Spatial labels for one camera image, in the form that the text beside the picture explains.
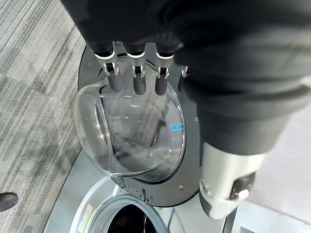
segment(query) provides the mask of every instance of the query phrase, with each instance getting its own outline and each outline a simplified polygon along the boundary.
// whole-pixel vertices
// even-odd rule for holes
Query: screw
[[[203,191],[204,191],[206,194],[208,194],[208,189],[206,188],[206,186],[205,186],[205,184],[204,184],[203,181],[200,181],[200,185],[201,185]]]

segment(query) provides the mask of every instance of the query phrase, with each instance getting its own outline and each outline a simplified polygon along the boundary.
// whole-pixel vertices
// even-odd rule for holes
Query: washer door
[[[113,92],[107,79],[82,88],[75,104],[75,123],[83,149],[94,165],[110,176],[145,182],[166,179],[178,168],[185,149],[180,102],[168,84],[155,93],[156,72],[146,65],[146,92],[137,95],[126,57],[119,58],[125,88]]]

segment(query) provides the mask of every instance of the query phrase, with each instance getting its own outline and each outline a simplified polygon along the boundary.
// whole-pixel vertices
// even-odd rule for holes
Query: gray carpet
[[[59,0],[0,1],[0,233],[43,232],[81,149],[73,122],[85,42]]]

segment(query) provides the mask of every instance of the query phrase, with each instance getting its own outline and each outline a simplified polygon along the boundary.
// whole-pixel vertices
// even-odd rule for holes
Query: black sleeve
[[[266,152],[306,105],[311,1],[63,0],[94,52],[105,43],[183,42],[184,87],[202,139],[235,154]]]

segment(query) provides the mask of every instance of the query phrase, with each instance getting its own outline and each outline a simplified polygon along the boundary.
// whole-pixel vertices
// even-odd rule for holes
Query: white label
[[[89,220],[89,217],[91,217],[92,211],[93,211],[93,207],[90,204],[87,204],[86,210],[84,211],[84,214],[82,216],[82,219],[78,227],[78,231],[80,233],[84,232],[87,222]]]

